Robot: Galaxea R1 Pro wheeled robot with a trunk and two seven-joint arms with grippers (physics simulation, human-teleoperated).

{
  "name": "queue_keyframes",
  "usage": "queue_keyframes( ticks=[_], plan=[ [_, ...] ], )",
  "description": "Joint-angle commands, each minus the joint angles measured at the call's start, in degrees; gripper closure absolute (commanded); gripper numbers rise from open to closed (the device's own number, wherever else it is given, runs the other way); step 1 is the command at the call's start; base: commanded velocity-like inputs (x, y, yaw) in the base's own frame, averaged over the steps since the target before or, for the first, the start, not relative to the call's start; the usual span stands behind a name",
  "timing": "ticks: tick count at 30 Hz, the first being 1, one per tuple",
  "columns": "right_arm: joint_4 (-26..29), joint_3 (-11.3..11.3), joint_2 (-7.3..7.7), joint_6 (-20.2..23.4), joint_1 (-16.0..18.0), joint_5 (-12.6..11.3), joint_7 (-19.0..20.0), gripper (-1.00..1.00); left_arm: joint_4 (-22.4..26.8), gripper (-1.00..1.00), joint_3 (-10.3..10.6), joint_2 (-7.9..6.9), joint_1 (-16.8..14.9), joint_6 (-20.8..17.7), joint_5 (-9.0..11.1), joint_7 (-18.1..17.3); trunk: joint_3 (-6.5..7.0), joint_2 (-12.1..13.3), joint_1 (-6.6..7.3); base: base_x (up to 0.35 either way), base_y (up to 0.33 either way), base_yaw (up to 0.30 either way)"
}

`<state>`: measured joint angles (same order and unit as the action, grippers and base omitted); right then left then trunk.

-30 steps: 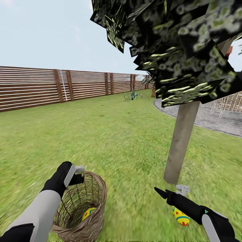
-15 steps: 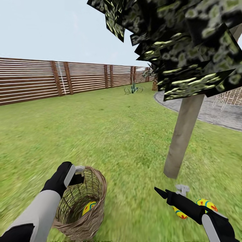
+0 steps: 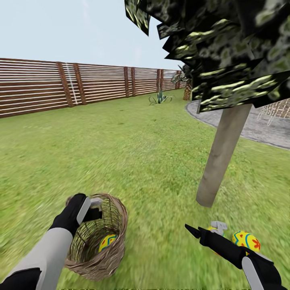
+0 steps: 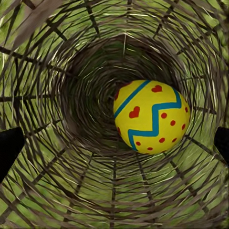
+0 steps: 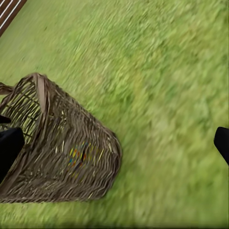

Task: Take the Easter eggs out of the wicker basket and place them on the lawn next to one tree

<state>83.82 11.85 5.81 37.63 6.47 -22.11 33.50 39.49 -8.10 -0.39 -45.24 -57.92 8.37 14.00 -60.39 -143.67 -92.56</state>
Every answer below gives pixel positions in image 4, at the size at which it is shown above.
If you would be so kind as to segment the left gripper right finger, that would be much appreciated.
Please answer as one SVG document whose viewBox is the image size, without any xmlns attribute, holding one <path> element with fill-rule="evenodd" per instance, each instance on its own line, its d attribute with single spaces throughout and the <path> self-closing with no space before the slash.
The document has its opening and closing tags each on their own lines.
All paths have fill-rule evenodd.
<svg viewBox="0 0 229 229">
<path fill-rule="evenodd" d="M 218 126 L 213 144 L 217 152 L 220 152 L 221 156 L 229 164 L 229 128 Z"/>
</svg>

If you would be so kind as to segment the easter egg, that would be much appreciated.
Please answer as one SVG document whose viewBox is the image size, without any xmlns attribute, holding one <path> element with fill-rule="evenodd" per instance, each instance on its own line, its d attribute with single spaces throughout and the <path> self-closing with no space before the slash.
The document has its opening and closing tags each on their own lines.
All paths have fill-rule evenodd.
<svg viewBox="0 0 229 229">
<path fill-rule="evenodd" d="M 186 101 L 165 82 L 135 79 L 117 92 L 113 122 L 130 149 L 160 155 L 175 148 L 189 130 Z"/>
</svg>

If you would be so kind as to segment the wicker basket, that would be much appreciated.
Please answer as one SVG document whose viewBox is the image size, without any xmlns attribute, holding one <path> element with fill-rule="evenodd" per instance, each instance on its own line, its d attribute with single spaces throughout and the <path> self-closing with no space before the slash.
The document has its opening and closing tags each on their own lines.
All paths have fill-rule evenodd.
<svg viewBox="0 0 229 229">
<path fill-rule="evenodd" d="M 229 91 L 228 91 L 228 95 L 226 95 L 225 83 L 223 78 L 223 76 L 226 75 L 228 85 L 229 85 L 229 69 L 227 70 L 225 66 L 225 64 L 229 66 L 229 63 L 223 57 L 221 51 L 221 45 L 226 51 L 227 49 L 220 41 L 217 34 L 217 31 L 222 30 L 229 50 L 229 6 L 224 4 L 222 0 L 216 0 L 217 3 L 220 5 L 220 7 L 223 9 L 224 12 L 222 12 L 217 8 L 213 7 L 208 0 L 163 0 L 167 4 L 170 4 L 170 8 L 162 4 L 164 8 L 168 9 L 167 12 L 164 12 L 161 11 L 160 8 L 154 7 L 143 0 L 127 0 L 127 4 L 119 4 L 119 3 L 107 4 L 107 9 L 114 7 L 116 9 L 116 13 L 119 15 L 109 14 L 109 15 L 101 16 L 100 13 L 98 13 L 97 11 L 93 11 L 92 8 L 94 6 L 104 5 L 103 3 L 104 0 L 83 0 L 82 3 L 79 3 L 78 5 L 69 9 L 66 8 L 69 7 L 71 4 L 75 2 L 79 2 L 81 0 L 70 0 L 69 3 L 64 4 L 66 1 L 67 0 L 11 0 L 7 9 L 0 15 L 0 29 L 9 20 L 11 20 L 6 39 L 2 43 L 0 43 L 0 55 L 2 55 L 2 72 L 0 75 L 0 83 L 3 78 L 3 90 L 0 95 L 0 104 L 2 104 L 2 108 L 3 108 L 3 121 L 0 117 L 0 127 L 2 130 L 7 130 L 6 122 L 5 122 L 6 113 L 5 113 L 4 103 L 11 102 L 12 108 L 10 107 L 10 110 L 12 112 L 12 125 L 10 125 L 8 119 L 7 122 L 9 123 L 9 127 L 11 129 L 13 128 L 13 119 L 14 119 L 17 127 L 19 128 L 21 126 L 21 128 L 23 129 L 23 135 L 25 138 L 24 148 L 26 150 L 27 157 L 24 155 L 23 151 L 21 151 L 21 154 L 29 170 L 31 171 L 27 161 L 30 162 L 31 166 L 38 174 L 38 176 L 34 178 L 34 181 L 31 182 L 17 167 L 15 167 L 14 164 L 12 164 L 11 169 L 14 173 L 14 176 L 15 178 L 17 178 L 15 174 L 16 171 L 21 177 L 23 186 L 21 186 L 17 180 L 15 180 L 12 176 L 10 176 L 9 173 L 5 177 L 10 187 L 8 187 L 4 182 L 0 183 L 0 198 L 5 202 L 5 204 L 8 205 L 8 208 L 0 215 L 0 226 L 3 224 L 11 229 L 27 229 L 22 225 L 14 223 L 11 220 L 8 220 L 7 217 L 12 212 L 14 212 L 18 216 L 20 216 L 21 219 L 24 220 L 31 227 L 31 229 L 37 229 L 37 227 L 34 224 L 42 227 L 42 229 L 57 229 L 48 225 L 41 218 L 59 224 L 61 226 L 60 229 L 81 229 L 78 226 L 68 223 L 71 221 L 83 225 L 88 229 L 98 229 L 98 228 L 86 223 L 85 221 L 103 222 L 103 223 L 107 222 L 109 223 L 109 229 L 115 229 L 115 226 L 119 227 L 119 226 L 126 226 L 126 225 L 140 226 L 134 229 L 150 229 L 152 227 L 163 229 L 163 227 L 166 226 L 171 221 L 175 219 L 179 219 L 184 216 L 187 217 L 183 219 L 181 222 L 179 222 L 174 226 L 167 227 L 165 229 L 182 229 L 185 227 L 188 227 L 188 229 L 223 229 L 223 227 L 220 224 L 229 216 L 229 207 L 224 212 L 224 214 L 222 215 L 219 214 L 221 213 L 223 208 L 229 204 L 229 184 L 224 189 L 222 189 L 225 183 L 229 179 L 229 173 L 227 173 L 220 180 L 219 177 L 225 171 L 224 169 L 226 168 L 226 166 L 229 167 L 229 164 L 221 156 L 221 153 L 217 152 L 215 145 L 213 145 L 213 149 L 209 149 L 207 146 L 204 146 L 203 144 L 198 142 L 195 137 L 200 126 L 201 127 L 203 126 L 204 117 L 206 113 L 207 113 L 207 120 L 206 120 L 205 132 L 207 131 L 209 114 L 213 114 L 213 116 L 216 115 L 215 128 L 213 130 L 213 133 L 210 135 L 208 142 L 210 142 L 213 135 L 215 138 L 216 130 L 218 129 L 222 117 L 224 117 L 223 127 L 225 127 L 227 118 L 229 118 Z M 181 1 L 186 3 L 187 5 L 190 5 L 196 14 L 185 9 Z M 17 28 L 15 28 L 15 30 L 13 30 L 13 32 L 11 33 L 11 29 L 13 28 L 18 12 L 21 9 L 23 4 L 25 4 L 25 10 L 24 10 L 22 21 L 20 25 Z M 59 13 L 52 15 L 55 11 L 57 11 L 59 8 L 62 7 L 64 8 Z M 78 24 L 81 24 L 89 20 L 92 20 L 92 24 L 88 26 L 86 25 L 82 29 L 78 29 L 74 32 L 66 34 L 65 31 L 70 27 L 72 27 L 72 24 L 75 21 L 78 21 L 81 18 L 78 18 L 73 21 L 68 21 L 65 23 L 63 22 L 69 17 L 69 15 L 74 10 L 81 9 L 83 7 L 86 7 L 86 10 L 81 11 L 80 13 L 84 13 L 88 11 L 89 18 L 79 22 Z M 2 25 L 2 21 L 4 17 L 8 13 L 10 13 L 13 9 L 15 9 L 13 15 Z M 154 9 L 157 12 L 151 12 L 149 9 Z M 189 18 L 181 14 L 177 9 L 183 11 L 185 14 L 189 16 Z M 65 15 L 57 22 L 53 23 L 53 21 L 62 13 L 65 13 Z M 189 25 L 187 21 L 186 22 L 181 21 L 174 13 L 182 16 L 183 19 L 187 19 L 190 22 L 194 23 L 196 28 Z M 207 20 L 205 19 L 202 13 L 210 16 L 211 18 L 218 20 L 220 24 L 217 24 L 217 26 L 215 27 L 211 27 L 211 25 L 207 22 Z M 156 26 L 152 24 L 146 25 L 146 22 L 148 22 L 148 20 L 146 18 L 143 18 L 141 14 L 151 17 L 154 20 L 154 22 L 157 23 L 157 25 Z M 226 16 L 227 19 L 223 20 L 219 14 Z M 97 18 L 103 21 L 98 21 Z M 171 19 L 178 21 L 182 27 L 175 24 Z M 203 22 L 205 26 L 197 23 L 196 21 L 194 21 L 194 19 Z M 114 22 L 114 21 L 118 21 L 118 22 Z M 47 25 L 42 29 L 43 24 L 45 22 L 47 23 Z M 63 29 L 62 31 L 59 30 L 60 27 L 69 23 L 72 24 L 68 26 L 66 29 Z M 112 26 L 112 28 L 102 29 L 100 26 L 103 25 L 110 25 Z M 33 38 L 35 31 L 40 26 L 41 28 L 39 33 Z M 17 31 L 19 27 L 20 29 L 17 37 L 5 48 L 4 45 L 6 44 L 7 40 L 14 34 L 14 32 Z M 114 27 L 126 28 L 128 30 L 120 30 L 119 33 L 114 34 L 115 33 Z M 38 42 L 35 42 L 34 45 L 31 48 L 29 48 L 31 42 L 34 39 L 37 39 L 38 36 L 46 28 L 48 29 L 45 32 L 45 34 L 39 39 Z M 95 30 L 94 34 L 89 35 L 88 32 L 92 29 Z M 135 29 L 144 29 L 145 31 L 150 31 L 154 33 L 154 36 L 146 35 L 138 31 L 134 31 Z M 186 31 L 188 36 L 186 36 L 180 29 Z M 199 37 L 194 30 L 200 32 L 201 36 Z M 42 44 L 43 41 L 48 36 L 51 36 L 53 33 L 57 33 L 59 37 L 62 38 L 62 42 L 60 42 L 55 49 L 49 52 L 52 46 L 51 44 L 48 47 L 46 53 L 45 54 L 42 53 L 38 57 L 40 50 L 45 45 Z M 212 34 L 216 37 L 218 41 L 219 50 L 213 44 L 211 38 Z M 107 35 L 108 36 L 112 35 L 112 36 L 104 38 Z M 23 53 L 22 54 L 18 53 L 17 51 L 20 49 L 20 47 L 24 44 L 24 42 L 29 37 L 30 37 L 29 42 L 27 46 L 24 48 Z M 80 41 L 83 40 L 84 38 L 87 38 L 90 41 L 85 42 L 82 45 Z M 178 46 L 180 48 L 179 51 L 175 50 L 169 41 L 173 42 L 174 45 Z M 128 43 L 131 46 L 139 49 L 142 54 L 140 57 L 134 58 L 132 57 L 133 56 L 132 54 L 124 53 L 124 50 L 126 50 L 125 47 L 108 48 L 117 43 L 123 43 L 124 45 Z M 212 47 L 215 54 L 209 49 L 208 45 Z M 79 88 L 80 71 L 83 65 L 85 64 L 85 62 L 88 61 L 88 59 L 95 52 L 100 50 L 104 51 L 104 56 L 90 63 L 84 72 L 86 72 L 95 63 L 106 58 L 108 55 L 122 56 L 122 59 L 111 60 L 111 61 L 106 60 L 104 63 L 98 66 L 98 69 L 99 68 L 104 68 L 104 69 L 99 74 L 96 74 L 94 76 L 95 80 L 93 81 L 93 83 L 92 80 L 89 79 L 95 73 L 96 71 L 95 69 L 87 76 L 86 80 L 83 81 L 82 85 Z M 119 51 L 123 51 L 123 53 L 114 54 Z M 229 54 L 229 51 L 227 51 L 227 53 Z M 4 63 L 4 54 L 8 54 L 6 63 Z M 141 59 L 143 54 L 146 54 L 149 57 L 150 62 L 155 66 L 155 69 L 153 69 L 149 64 L 147 64 L 144 60 Z M 180 59 L 179 56 L 180 54 L 185 55 L 188 62 L 188 66 L 185 65 L 184 62 Z M 207 56 L 208 64 L 205 61 L 203 54 Z M 224 71 L 222 70 L 219 64 L 217 55 L 222 59 Z M 211 57 L 213 57 L 213 59 L 216 61 L 216 66 L 212 62 Z M 14 81 L 12 81 L 12 66 L 14 64 L 14 61 L 16 65 L 16 75 Z M 197 67 L 196 61 L 202 67 L 202 74 L 200 73 L 199 68 Z M 205 69 L 202 66 L 202 62 L 205 64 Z M 6 82 L 4 82 L 4 74 L 9 64 L 10 64 L 10 71 L 9 71 L 8 78 L 10 76 L 11 90 L 10 90 L 10 96 L 5 97 L 4 91 L 6 88 L 8 78 Z M 171 80 L 170 82 L 167 81 L 159 64 L 164 68 L 166 74 L 169 75 Z M 118 66 L 120 65 L 120 67 L 117 67 L 117 65 Z M 133 67 L 134 69 L 137 69 L 138 72 L 142 75 L 142 77 L 124 68 L 123 65 L 127 65 Z M 27 85 L 26 93 L 24 96 L 22 96 L 20 95 L 20 83 L 22 82 L 27 66 L 28 66 L 28 76 L 26 78 L 26 82 L 24 86 L 22 87 L 22 90 L 24 90 L 25 85 L 28 83 L 28 78 L 32 70 L 33 70 L 33 74 L 32 74 L 32 79 L 30 81 L 30 84 Z M 195 75 L 191 71 L 190 68 L 191 66 L 194 69 Z M 190 71 L 191 78 L 187 77 L 186 67 Z M 45 69 L 47 70 L 46 71 L 47 77 L 46 80 L 41 81 L 42 79 L 41 75 L 43 74 Z M 192 137 L 190 137 L 190 134 L 192 133 L 196 122 L 192 123 L 192 126 L 187 132 L 187 134 L 183 136 L 182 140 L 180 141 L 181 144 L 179 144 L 174 150 L 172 150 L 168 154 L 166 151 L 163 152 L 164 158 L 159 163 L 154 163 L 150 166 L 143 167 L 147 161 L 149 161 L 151 158 L 154 158 L 156 155 L 147 155 L 147 154 L 144 155 L 133 149 L 125 149 L 125 150 L 120 150 L 118 148 L 111 149 L 109 148 L 109 146 L 101 143 L 100 141 L 113 142 L 116 143 L 116 145 L 124 141 L 124 139 L 120 136 L 120 133 L 118 133 L 117 128 L 114 126 L 114 123 L 112 121 L 114 111 L 109 109 L 109 106 L 114 108 L 113 103 L 117 92 L 126 83 L 133 82 L 133 80 L 125 77 L 119 79 L 119 77 L 114 77 L 113 74 L 114 73 L 119 73 L 121 75 L 125 74 L 131 78 L 138 79 L 138 80 L 142 80 L 142 79 L 154 80 L 151 75 L 151 72 L 154 72 L 157 82 L 163 82 L 162 80 L 164 80 L 167 85 L 175 88 L 178 92 L 180 92 L 183 96 L 186 97 L 187 100 L 186 102 L 188 103 L 190 108 L 190 118 L 192 117 L 196 118 L 197 113 L 199 111 L 203 112 L 203 117 Z M 69 87 L 69 81 L 71 78 L 72 78 L 72 82 Z M 204 93 L 202 79 L 205 80 L 206 94 Z M 187 80 L 191 81 L 190 91 L 188 90 Z M 109 82 L 112 82 L 112 84 L 110 85 Z M 205 98 L 204 108 L 199 107 L 198 105 L 198 101 L 199 101 L 198 94 L 197 94 L 198 85 L 200 86 L 200 90 L 202 90 Z M 225 112 L 224 112 L 224 106 L 221 98 L 222 86 L 224 89 L 224 94 L 227 103 Z M 69 91 L 72 92 L 74 88 L 75 88 L 74 93 L 72 94 L 69 93 Z M 94 90 L 94 88 L 97 88 L 98 90 L 97 93 L 99 93 L 99 97 L 97 97 L 97 95 L 94 94 L 94 91 L 92 97 L 89 96 L 89 93 L 92 90 Z M 113 89 L 111 95 L 107 93 L 110 89 Z M 193 94 L 193 105 L 190 99 L 191 91 Z M 75 116 L 72 113 L 71 103 L 69 102 L 70 96 L 72 96 L 73 110 L 75 112 L 75 115 L 77 119 L 80 120 L 81 123 L 75 118 Z M 109 98 L 107 102 L 103 102 L 106 96 L 108 96 Z M 52 111 L 49 108 L 49 98 L 51 100 Z M 88 99 L 90 98 L 95 103 L 96 103 L 96 99 L 99 100 L 99 105 L 101 106 L 102 113 L 100 112 L 99 115 L 96 111 L 94 111 L 95 113 L 94 115 L 91 113 L 91 111 L 88 108 L 86 110 L 89 114 L 89 117 L 92 120 L 92 123 L 95 123 L 105 133 L 100 133 L 96 130 L 94 131 L 89 127 L 90 123 L 87 120 L 84 111 L 84 104 L 85 102 L 88 103 Z M 31 99 L 36 99 L 38 117 L 35 113 Z M 28 110 L 30 116 L 29 119 L 24 111 L 23 104 L 25 104 Z M 38 128 L 35 125 L 32 114 L 34 114 L 36 118 L 36 121 L 38 123 Z M 50 117 L 50 122 L 47 122 L 47 118 L 49 117 Z M 58 126 L 57 123 L 59 121 L 62 123 L 62 127 L 64 131 Z M 55 146 L 51 141 L 48 131 L 46 130 L 50 126 L 53 128 L 53 132 L 55 133 L 55 136 L 62 148 L 61 151 L 59 149 L 57 150 L 55 149 Z M 82 135 L 81 131 L 85 131 L 89 135 L 96 138 L 97 141 L 94 140 L 93 138 L 88 138 Z M 42 135 L 45 139 L 47 139 L 46 143 L 48 144 L 48 146 L 41 141 L 40 135 Z M 38 145 L 38 141 L 52 153 L 53 160 L 50 159 L 50 162 L 48 162 L 43 157 L 40 146 Z M 35 143 L 38 152 L 34 149 L 33 142 Z M 201 162 L 197 164 L 198 160 L 203 154 L 202 152 L 189 169 L 181 171 L 172 160 L 175 159 L 179 154 L 184 152 L 193 143 L 198 145 L 199 148 L 202 148 L 204 151 L 206 151 L 208 153 L 208 156 L 206 156 L 205 159 L 203 159 Z M 89 155 L 88 153 L 85 153 L 83 150 L 91 154 Z M 66 152 L 71 157 L 71 160 L 66 159 L 64 157 L 63 155 L 64 152 Z M 75 154 L 73 154 L 72 152 L 74 152 Z M 42 159 L 43 166 L 37 160 L 36 155 Z M 184 177 L 185 174 L 187 174 L 190 170 L 192 170 L 196 166 L 203 163 L 204 160 L 206 160 L 210 156 L 213 156 L 211 161 L 209 161 L 202 167 L 199 167 L 195 172 L 190 174 L 187 178 Z M 132 160 L 129 160 L 131 157 L 133 157 Z M 85 159 L 87 161 L 85 161 Z M 210 172 L 206 180 L 203 182 L 203 184 L 199 188 L 194 190 L 193 185 L 195 185 L 196 182 L 199 181 L 202 176 L 204 176 L 208 171 L 210 171 L 210 169 L 204 172 L 192 183 L 189 183 L 189 180 L 194 175 L 196 175 L 199 171 L 201 171 L 205 166 L 209 165 L 214 159 L 217 159 L 218 162 L 214 165 L 212 171 Z M 36 168 L 33 160 L 37 162 L 39 169 Z M 19 160 L 19 158 L 17 158 L 16 161 L 19 163 L 19 166 L 23 168 L 30 175 L 30 173 L 23 165 L 23 163 Z M 64 168 L 65 174 L 70 175 L 74 180 L 77 181 L 77 183 L 62 175 L 55 168 L 54 166 L 55 162 L 58 162 Z M 210 180 L 211 176 L 215 172 L 220 162 L 225 164 L 223 170 L 218 176 Z M 94 167 L 90 163 L 100 163 L 104 165 L 105 167 L 107 167 L 105 168 L 105 170 L 112 170 L 113 172 L 112 176 L 108 176 L 102 173 L 99 167 Z M 168 163 L 170 163 L 174 169 L 166 173 L 166 176 L 169 175 L 174 170 L 177 171 L 177 175 L 167 180 L 164 180 L 155 186 L 149 184 L 149 181 L 153 181 L 154 179 L 162 176 L 163 174 L 160 174 L 159 176 L 152 177 L 149 179 L 146 179 L 146 174 L 158 172 L 162 168 L 164 168 Z M 131 168 L 136 166 L 137 166 L 136 169 Z M 117 173 L 117 171 L 122 171 L 122 173 L 125 173 L 125 176 L 119 176 L 119 173 Z M 80 179 L 77 178 L 72 172 L 79 174 L 81 178 Z M 95 172 L 99 175 L 102 175 L 105 178 L 109 179 L 110 181 L 95 180 L 92 177 L 97 177 L 97 176 L 92 174 L 91 172 Z M 69 183 L 68 181 L 70 181 L 76 184 L 77 187 L 74 188 L 75 192 L 68 191 L 50 173 L 58 177 L 61 177 L 67 183 Z M 137 173 L 142 176 L 143 179 L 142 181 L 139 182 L 120 181 L 128 177 L 136 176 Z M 52 184 L 45 177 L 46 175 L 49 178 L 51 178 L 57 185 Z M 21 189 L 21 193 L 18 196 L 14 193 L 9 183 L 9 180 L 7 179 L 8 177 Z M 84 181 L 85 177 L 88 178 L 89 180 L 96 181 L 100 184 L 105 184 L 104 186 L 109 188 L 107 189 L 107 191 L 112 192 L 111 201 L 93 200 L 93 199 L 83 198 L 79 196 L 78 194 L 80 192 L 80 189 L 82 189 L 83 184 L 87 184 L 88 186 L 93 186 L 98 189 L 98 186 L 92 185 Z M 60 192 L 56 192 L 52 189 L 49 189 L 39 184 L 39 181 L 42 180 L 43 178 L 47 181 L 48 184 L 51 184 L 55 188 L 60 190 Z M 173 183 L 179 179 L 182 180 L 176 186 L 170 188 L 173 185 Z M 212 186 L 204 190 L 199 195 L 197 194 L 199 190 L 201 190 L 203 187 L 205 187 L 208 183 L 210 183 L 214 179 L 216 179 L 216 181 Z M 220 186 L 216 195 L 204 203 L 203 201 L 206 200 L 211 190 L 222 181 L 223 183 Z M 60 201 L 56 201 L 47 197 L 37 189 L 36 184 L 40 185 L 47 191 L 51 191 L 52 193 L 60 196 L 61 198 L 68 200 L 70 204 L 65 205 Z M 130 186 L 136 184 L 144 184 L 144 185 L 141 187 L 132 188 L 132 190 L 143 189 L 138 192 L 132 193 L 130 190 L 117 191 L 117 186 L 122 184 L 129 184 Z M 156 189 L 159 189 L 166 184 L 169 184 L 169 186 L 167 186 L 162 191 L 154 193 Z M 183 184 L 186 185 L 185 188 L 180 190 L 178 193 L 171 195 Z M 2 186 L 4 186 L 11 194 L 15 196 L 16 199 L 13 202 L 7 199 L 5 192 L 2 189 Z M 153 196 L 158 196 L 163 192 L 167 191 L 168 189 L 169 191 L 166 194 L 164 194 L 161 198 L 153 200 Z M 176 198 L 178 198 L 183 193 L 186 193 L 187 191 L 190 191 L 190 194 L 188 196 L 186 196 L 185 198 L 175 200 Z M 211 204 L 224 192 L 226 192 L 226 194 L 224 195 L 221 202 L 216 207 L 209 210 L 207 205 Z M 47 203 L 49 203 L 52 206 L 52 208 L 41 202 L 38 202 L 31 195 L 31 193 L 47 201 Z M 121 193 L 131 193 L 131 195 L 119 199 L 130 198 L 131 196 L 135 196 L 138 194 L 147 194 L 147 196 L 136 198 L 131 201 L 119 201 L 116 199 L 115 196 L 116 194 L 121 194 Z M 186 205 L 180 207 L 180 205 L 184 203 L 191 196 L 193 196 L 193 199 L 189 201 Z M 24 203 L 22 203 L 23 198 L 27 198 L 37 203 L 40 207 L 42 207 L 45 211 L 47 211 L 49 215 L 44 214 L 29 206 L 26 206 Z M 140 200 L 144 198 L 148 198 L 149 201 L 143 203 L 135 202 L 136 200 Z M 111 206 L 109 208 L 102 207 L 99 205 L 99 203 L 110 204 Z M 30 212 L 32 212 L 40 222 L 24 216 L 22 212 L 17 208 L 18 204 L 23 205 Z M 60 207 L 67 209 L 67 212 L 65 213 L 59 211 L 53 204 L 56 204 Z M 188 209 L 190 206 L 194 204 L 198 204 L 200 205 L 200 207 L 197 208 L 192 213 L 188 213 L 180 216 L 182 212 L 184 212 L 186 209 Z M 115 205 L 117 206 L 129 205 L 129 207 L 115 208 Z M 172 205 L 175 205 L 172 209 L 162 211 L 163 209 L 170 207 Z M 75 208 L 73 208 L 74 206 L 88 209 L 94 213 L 80 212 Z M 135 208 L 140 208 L 140 207 L 147 207 L 148 209 L 134 210 Z M 56 219 L 47 209 L 64 217 L 64 220 L 61 221 L 59 219 Z M 109 215 L 100 213 L 99 210 L 103 210 L 109 213 Z M 160 221 L 161 217 L 164 217 L 168 213 L 177 210 L 178 212 L 176 212 L 171 218 Z M 189 222 L 185 222 L 191 216 L 195 215 L 201 210 L 204 211 L 205 213 L 204 216 Z M 115 215 L 116 213 L 121 213 L 121 212 L 128 212 L 133 214 L 127 216 Z M 73 217 L 71 215 L 72 213 L 83 215 L 92 219 L 79 220 Z M 136 217 L 137 215 L 140 214 L 147 214 L 147 216 Z M 93 216 L 106 217 L 108 218 L 108 220 L 97 219 L 96 217 Z M 226 227 L 225 229 L 229 229 L 229 226 Z"/>
</svg>

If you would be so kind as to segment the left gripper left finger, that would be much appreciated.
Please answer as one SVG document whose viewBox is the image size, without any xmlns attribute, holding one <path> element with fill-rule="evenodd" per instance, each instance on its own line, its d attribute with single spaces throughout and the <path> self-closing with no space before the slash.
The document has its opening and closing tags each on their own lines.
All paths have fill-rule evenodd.
<svg viewBox="0 0 229 229">
<path fill-rule="evenodd" d="M 25 145 L 24 139 L 21 126 L 0 132 L 0 183 L 21 153 Z"/>
</svg>

